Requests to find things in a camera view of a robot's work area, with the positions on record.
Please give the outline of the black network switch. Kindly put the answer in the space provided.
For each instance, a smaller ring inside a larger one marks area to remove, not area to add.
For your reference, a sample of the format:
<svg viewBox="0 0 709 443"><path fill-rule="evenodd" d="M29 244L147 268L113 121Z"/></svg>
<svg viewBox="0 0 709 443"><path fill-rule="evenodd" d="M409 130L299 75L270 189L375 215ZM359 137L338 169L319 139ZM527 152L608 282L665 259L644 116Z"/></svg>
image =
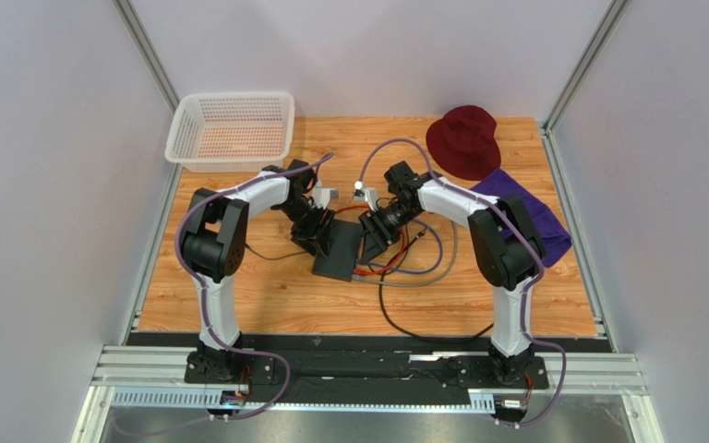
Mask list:
<svg viewBox="0 0 709 443"><path fill-rule="evenodd" d="M330 253L315 259L312 274L336 281L353 279L362 238L358 222L334 220L330 229Z"/></svg>

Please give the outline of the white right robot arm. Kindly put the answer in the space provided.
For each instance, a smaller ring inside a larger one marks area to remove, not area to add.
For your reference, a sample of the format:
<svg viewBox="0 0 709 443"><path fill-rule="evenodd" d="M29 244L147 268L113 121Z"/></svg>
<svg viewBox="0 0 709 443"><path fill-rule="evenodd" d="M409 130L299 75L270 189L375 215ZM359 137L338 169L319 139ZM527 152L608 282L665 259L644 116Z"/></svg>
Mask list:
<svg viewBox="0 0 709 443"><path fill-rule="evenodd" d="M530 302L545 254L522 200L477 195L432 171L417 174L406 162L391 166L384 177L393 200L384 208L371 204L360 216L362 260L385 252L398 241L403 226L424 212L467 228L477 267L493 290L487 371L501 385L522 380L534 356Z"/></svg>

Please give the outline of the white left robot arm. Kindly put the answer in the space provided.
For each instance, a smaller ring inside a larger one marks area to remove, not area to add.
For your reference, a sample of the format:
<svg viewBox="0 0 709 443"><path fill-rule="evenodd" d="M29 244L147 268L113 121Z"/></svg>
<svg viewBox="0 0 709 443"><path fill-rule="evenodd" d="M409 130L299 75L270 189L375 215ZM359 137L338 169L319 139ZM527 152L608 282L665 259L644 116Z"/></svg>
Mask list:
<svg viewBox="0 0 709 443"><path fill-rule="evenodd" d="M246 252L247 225L264 210L292 222L292 241L314 257L329 257L333 210L310 196L318 165L294 160L268 166L243 184L194 194L174 238L180 265L197 292L202 331L197 365L216 365L231 377L248 355L234 311L234 276Z"/></svg>

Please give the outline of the dark red bucket hat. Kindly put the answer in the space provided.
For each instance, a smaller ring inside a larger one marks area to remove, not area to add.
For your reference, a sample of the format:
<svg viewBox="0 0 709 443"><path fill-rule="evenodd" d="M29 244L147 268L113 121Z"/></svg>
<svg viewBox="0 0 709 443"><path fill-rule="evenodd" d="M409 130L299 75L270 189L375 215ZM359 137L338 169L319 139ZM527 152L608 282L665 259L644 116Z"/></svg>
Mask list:
<svg viewBox="0 0 709 443"><path fill-rule="evenodd" d="M482 107L453 108L428 128L427 151L448 174L483 180L501 167L497 127L497 120Z"/></svg>

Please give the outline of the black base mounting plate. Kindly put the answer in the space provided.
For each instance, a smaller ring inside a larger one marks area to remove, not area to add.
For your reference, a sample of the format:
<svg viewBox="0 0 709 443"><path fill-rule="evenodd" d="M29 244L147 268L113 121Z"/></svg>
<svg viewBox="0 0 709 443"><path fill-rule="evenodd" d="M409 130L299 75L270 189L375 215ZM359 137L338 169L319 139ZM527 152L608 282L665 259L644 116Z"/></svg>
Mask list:
<svg viewBox="0 0 709 443"><path fill-rule="evenodd" d="M239 386L250 401L368 406L464 405L471 389L516 389L525 397L549 386L535 354L522 380L495 382L487 337L244 334L240 341L248 355L231 377L216 365L197 365L198 344L184 381Z"/></svg>

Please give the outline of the white plastic basket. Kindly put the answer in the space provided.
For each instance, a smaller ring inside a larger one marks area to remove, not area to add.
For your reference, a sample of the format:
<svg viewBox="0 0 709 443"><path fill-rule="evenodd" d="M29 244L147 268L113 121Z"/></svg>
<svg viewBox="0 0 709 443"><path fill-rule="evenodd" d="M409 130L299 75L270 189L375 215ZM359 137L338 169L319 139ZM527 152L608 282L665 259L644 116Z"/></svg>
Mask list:
<svg viewBox="0 0 709 443"><path fill-rule="evenodd" d="M178 103L164 158L195 174L258 172L281 165L294 135L287 92L208 92Z"/></svg>

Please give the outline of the purple cloth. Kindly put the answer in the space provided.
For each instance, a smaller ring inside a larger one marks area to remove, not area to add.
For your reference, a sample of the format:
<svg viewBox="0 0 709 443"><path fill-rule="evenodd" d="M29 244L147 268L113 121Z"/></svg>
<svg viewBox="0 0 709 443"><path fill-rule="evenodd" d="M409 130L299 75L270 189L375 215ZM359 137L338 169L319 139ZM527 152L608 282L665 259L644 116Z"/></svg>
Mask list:
<svg viewBox="0 0 709 443"><path fill-rule="evenodd" d="M551 208L503 170L493 171L471 190L498 198L515 195L522 199L544 244L546 254L542 262L545 268L555 266L571 249L571 236Z"/></svg>

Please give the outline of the aluminium frame rail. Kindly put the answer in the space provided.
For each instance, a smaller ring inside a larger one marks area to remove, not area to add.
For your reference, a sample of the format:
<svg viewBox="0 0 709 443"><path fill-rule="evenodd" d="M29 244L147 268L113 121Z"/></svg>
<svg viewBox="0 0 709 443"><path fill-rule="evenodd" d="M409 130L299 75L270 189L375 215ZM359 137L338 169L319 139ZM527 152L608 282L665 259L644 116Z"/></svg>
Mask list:
<svg viewBox="0 0 709 443"><path fill-rule="evenodd" d="M540 353L513 381L487 375L484 352L288 351L255 356L216 377L183 347L107 346L73 440L98 442L109 412L175 407L206 412L469 413L513 429L548 424L564 401L616 398L637 442L663 435L637 358L625 353Z"/></svg>

